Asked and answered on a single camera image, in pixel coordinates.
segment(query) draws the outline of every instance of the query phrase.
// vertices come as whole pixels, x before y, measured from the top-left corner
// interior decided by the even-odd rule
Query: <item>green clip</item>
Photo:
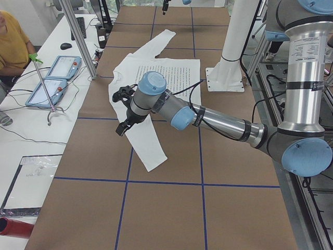
[[[34,54],[29,54],[29,57],[32,61],[38,61],[40,63],[43,63],[41,60],[37,59],[38,54],[34,53]]]

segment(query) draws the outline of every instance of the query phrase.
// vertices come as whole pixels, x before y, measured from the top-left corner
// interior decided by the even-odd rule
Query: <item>blue device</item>
[[[81,63],[79,56],[57,56],[46,78],[70,80],[80,68]]]
[[[44,83],[46,85],[48,94],[50,95],[52,104],[56,105],[65,93],[67,80],[45,78]],[[25,105],[28,107],[51,108],[41,82],[37,84],[36,88],[25,102]]]

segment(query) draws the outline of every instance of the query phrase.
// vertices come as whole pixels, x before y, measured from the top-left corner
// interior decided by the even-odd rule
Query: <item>transparent plastic sheet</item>
[[[23,156],[0,217],[38,216],[62,155]]]

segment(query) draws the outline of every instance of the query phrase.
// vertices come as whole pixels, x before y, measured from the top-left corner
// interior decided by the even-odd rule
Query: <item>person's arm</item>
[[[15,77],[22,75],[23,72],[24,69],[4,67],[0,69],[0,76]]]
[[[30,40],[26,43],[26,46],[27,46],[29,54],[35,54],[36,53],[35,47],[32,45]]]

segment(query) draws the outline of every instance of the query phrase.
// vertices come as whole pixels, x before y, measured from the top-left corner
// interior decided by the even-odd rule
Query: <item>red cylinder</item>
[[[34,224],[19,220],[0,218],[0,235],[28,239]]]

